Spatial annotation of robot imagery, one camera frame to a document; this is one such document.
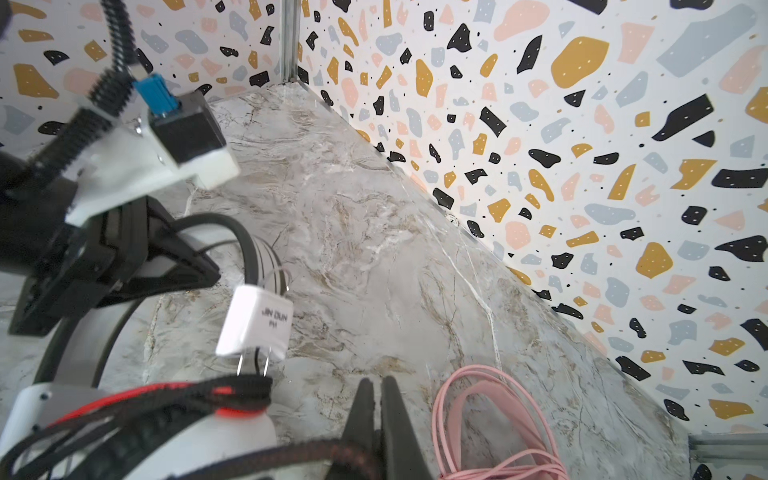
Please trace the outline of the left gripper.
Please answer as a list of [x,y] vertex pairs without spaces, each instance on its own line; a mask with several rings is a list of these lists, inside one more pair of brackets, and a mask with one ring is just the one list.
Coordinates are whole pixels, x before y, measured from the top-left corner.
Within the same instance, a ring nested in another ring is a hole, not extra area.
[[27,199],[13,199],[23,163],[1,156],[1,269],[25,281],[9,333],[45,336],[65,317],[165,293],[214,286],[218,265],[171,228],[153,197],[66,223],[76,185],[59,178]]

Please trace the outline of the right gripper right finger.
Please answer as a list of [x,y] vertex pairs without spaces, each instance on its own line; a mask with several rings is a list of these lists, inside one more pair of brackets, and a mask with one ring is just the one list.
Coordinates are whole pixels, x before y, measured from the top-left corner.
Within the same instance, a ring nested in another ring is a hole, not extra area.
[[381,453],[384,478],[417,480],[432,478],[394,377],[381,386]]

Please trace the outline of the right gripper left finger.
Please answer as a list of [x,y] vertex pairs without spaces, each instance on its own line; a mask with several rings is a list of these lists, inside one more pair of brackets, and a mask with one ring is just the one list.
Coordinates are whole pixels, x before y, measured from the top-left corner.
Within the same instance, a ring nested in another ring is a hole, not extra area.
[[381,467],[376,455],[375,399],[371,380],[362,379],[342,433],[342,440],[356,448],[355,463],[334,462],[327,479],[380,479]]

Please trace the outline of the pink headphones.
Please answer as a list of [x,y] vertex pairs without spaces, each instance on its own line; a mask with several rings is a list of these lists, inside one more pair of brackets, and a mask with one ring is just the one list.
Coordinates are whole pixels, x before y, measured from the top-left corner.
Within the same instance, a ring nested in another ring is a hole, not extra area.
[[475,364],[453,372],[433,406],[441,479],[568,479],[552,429],[509,374]]

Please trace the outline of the white black headphones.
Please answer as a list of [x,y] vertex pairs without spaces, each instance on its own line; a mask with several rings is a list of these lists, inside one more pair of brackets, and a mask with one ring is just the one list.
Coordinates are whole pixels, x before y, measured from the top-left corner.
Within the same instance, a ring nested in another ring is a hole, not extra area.
[[[155,383],[193,382],[234,372],[235,361],[216,357],[214,350],[228,304],[234,296],[217,287],[203,295],[209,309],[185,304],[184,293],[155,301],[158,308],[176,306],[167,314],[172,324],[157,335],[148,335],[144,359],[129,362],[130,349],[119,338],[135,304],[97,309],[83,319],[73,337],[75,365],[64,367],[64,379],[32,385],[19,393],[1,437],[7,453],[20,441],[64,415],[92,401],[112,395],[117,386],[127,387],[142,373],[144,386]],[[216,413],[191,421],[180,416],[165,426],[145,430],[164,437],[139,442],[140,453],[106,462],[98,479],[170,479],[189,471],[271,449],[277,444],[272,420],[266,413]]]

